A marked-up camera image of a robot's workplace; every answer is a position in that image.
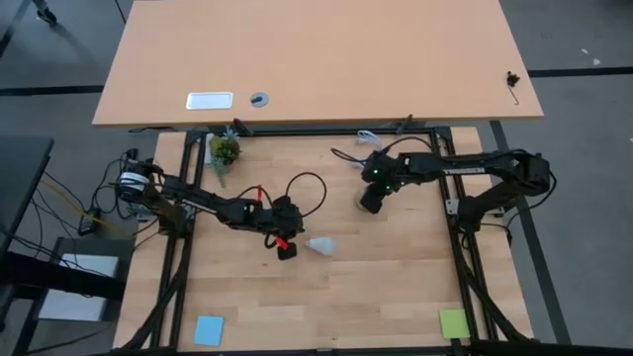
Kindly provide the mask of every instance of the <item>yellow cable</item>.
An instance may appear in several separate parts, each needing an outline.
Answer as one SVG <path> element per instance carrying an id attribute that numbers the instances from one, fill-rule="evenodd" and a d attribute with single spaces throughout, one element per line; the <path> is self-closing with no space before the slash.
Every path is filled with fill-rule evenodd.
<path id="1" fill-rule="evenodd" d="M 89 214 L 86 214 L 81 208 L 77 207 L 70 199 L 68 199 L 68 197 L 62 192 L 60 191 L 57 187 L 53 186 L 52 184 L 48 183 L 47 181 L 41 181 L 42 184 L 46 185 L 49 189 L 51 189 L 52 191 L 54 191 L 54 193 L 56 195 L 58 195 L 59 197 L 61 197 L 61 199 L 63 199 L 64 201 L 66 201 L 66 203 L 68 203 L 72 209 L 81 214 L 82 216 L 84 216 L 87 219 L 90 219 L 91 221 L 95 222 L 95 223 L 100 223 L 101 225 L 109 228 L 110 230 L 116 232 L 117 234 L 124 236 L 124 237 L 130 237 L 130 235 L 128 233 L 126 233 L 123 229 L 116 227 L 114 225 L 112 225 L 109 222 L 104 222 L 101 219 L 97 219 Z"/>

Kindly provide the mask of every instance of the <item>blue sticky note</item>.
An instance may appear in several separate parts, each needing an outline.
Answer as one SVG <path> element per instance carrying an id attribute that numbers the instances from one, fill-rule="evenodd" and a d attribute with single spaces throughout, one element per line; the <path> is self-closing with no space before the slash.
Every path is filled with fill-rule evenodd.
<path id="1" fill-rule="evenodd" d="M 220 346 L 225 319 L 221 316 L 198 316 L 194 344 Z"/>

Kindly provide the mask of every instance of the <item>light wood desk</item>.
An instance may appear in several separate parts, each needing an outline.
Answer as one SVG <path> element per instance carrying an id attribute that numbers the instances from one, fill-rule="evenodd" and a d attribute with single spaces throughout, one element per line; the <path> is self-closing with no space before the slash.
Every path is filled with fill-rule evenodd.
<path id="1" fill-rule="evenodd" d="M 509 71 L 521 80 L 505 84 Z M 231 92 L 189 111 L 191 92 Z M 269 104 L 250 97 L 264 92 Z M 541 118 L 498 0 L 135 1 L 99 126 Z"/>
<path id="2" fill-rule="evenodd" d="M 452 132 L 458 153 L 481 151 L 476 129 Z M 155 161 L 168 174 L 179 170 L 184 136 L 159 137 Z M 226 189 L 211 169 L 203 175 L 204 189 L 228 198 L 262 184 L 275 199 L 295 174 L 310 170 L 326 182 L 327 199 L 305 219 L 306 232 L 293 240 L 300 246 L 299 254 L 286 262 L 264 248 L 263 236 L 231 230 L 215 217 L 198 215 L 180 350 L 450 344 L 442 338 L 438 312 L 461 308 L 461 299 L 438 183 L 403 188 L 386 198 L 384 208 L 373 216 L 353 204 L 354 194 L 365 185 L 360 171 L 329 152 L 332 146 L 359 157 L 371 151 L 356 145 L 351 136 L 246 137 L 241 144 L 243 153 L 226 178 Z M 411 150 L 427 148 L 406 141 L 394 146 L 392 154 Z M 321 187 L 316 179 L 304 178 L 293 185 L 290 196 L 305 212 L 319 201 Z M 488 176 L 464 177 L 464 183 L 472 195 L 491 185 Z M 152 233 L 141 233 L 137 240 Z M 318 236 L 336 241 L 333 257 L 302 247 Z M 132 337 L 154 305 L 165 243 L 166 237 L 159 235 L 135 252 L 115 346 Z M 478 243 L 491 297 L 518 330 L 531 334 L 504 232 L 483 226 Z M 222 346 L 196 346 L 196 319 L 210 314 L 226 319 Z M 171 315 L 168 310 L 165 340 Z"/>

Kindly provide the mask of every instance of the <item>sticky note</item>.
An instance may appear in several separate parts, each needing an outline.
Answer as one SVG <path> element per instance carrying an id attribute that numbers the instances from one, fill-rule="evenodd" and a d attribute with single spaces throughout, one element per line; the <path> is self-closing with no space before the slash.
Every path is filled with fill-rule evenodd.
<path id="1" fill-rule="evenodd" d="M 194 344 L 220 346 L 225 319 L 221 316 L 198 316 Z"/>
<path id="2" fill-rule="evenodd" d="M 469 338 L 471 332 L 466 322 L 464 310 L 446 310 L 439 312 L 439 321 L 442 325 L 442 335 L 446 339 Z"/>

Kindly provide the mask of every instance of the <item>green sticky note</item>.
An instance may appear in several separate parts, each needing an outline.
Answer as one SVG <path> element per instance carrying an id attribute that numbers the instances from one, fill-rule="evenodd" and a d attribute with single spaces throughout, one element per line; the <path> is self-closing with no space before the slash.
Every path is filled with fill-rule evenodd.
<path id="1" fill-rule="evenodd" d="M 442 335 L 446 339 L 471 337 L 464 310 L 439 311 L 439 322 L 442 324 Z"/>

